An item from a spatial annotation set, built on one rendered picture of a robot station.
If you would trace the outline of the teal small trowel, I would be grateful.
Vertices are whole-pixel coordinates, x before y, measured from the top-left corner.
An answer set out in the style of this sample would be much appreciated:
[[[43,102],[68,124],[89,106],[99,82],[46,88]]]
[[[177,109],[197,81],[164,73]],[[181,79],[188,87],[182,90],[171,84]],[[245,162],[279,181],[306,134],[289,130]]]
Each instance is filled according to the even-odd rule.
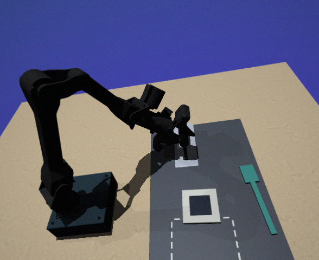
[[[243,166],[239,166],[240,170],[241,170],[241,174],[243,176],[244,182],[245,184],[250,184],[252,187],[252,190],[256,196],[256,199],[258,201],[259,207],[261,209],[261,212],[263,214],[263,217],[265,218],[267,227],[269,228],[270,234],[271,235],[276,235],[277,231],[276,228],[273,225],[272,219],[269,215],[268,210],[266,209],[266,206],[264,204],[264,201],[261,197],[261,194],[259,192],[258,186],[257,186],[257,182],[260,182],[254,168],[253,165],[243,165]]]

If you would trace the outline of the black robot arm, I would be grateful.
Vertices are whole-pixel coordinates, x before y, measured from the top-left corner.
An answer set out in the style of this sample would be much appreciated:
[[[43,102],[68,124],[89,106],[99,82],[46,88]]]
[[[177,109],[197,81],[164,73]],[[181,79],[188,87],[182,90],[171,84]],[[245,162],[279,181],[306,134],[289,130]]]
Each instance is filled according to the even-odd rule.
[[[106,105],[131,129],[135,124],[149,129],[155,119],[155,113],[150,109],[158,109],[165,94],[165,91],[146,84],[140,99],[124,100],[79,68],[30,69],[20,76],[20,87],[34,113],[41,145],[43,166],[39,191],[49,208],[56,212],[55,218],[78,213],[80,205],[80,193],[72,190],[73,169],[62,156],[57,120],[61,99],[82,90]]]

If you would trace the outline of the grey square tile with black square center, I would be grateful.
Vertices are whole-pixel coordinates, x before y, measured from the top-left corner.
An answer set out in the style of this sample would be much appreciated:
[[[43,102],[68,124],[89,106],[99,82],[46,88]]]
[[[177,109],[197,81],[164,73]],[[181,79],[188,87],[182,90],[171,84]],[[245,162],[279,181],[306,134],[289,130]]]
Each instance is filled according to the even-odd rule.
[[[183,224],[221,223],[216,189],[182,190]]]

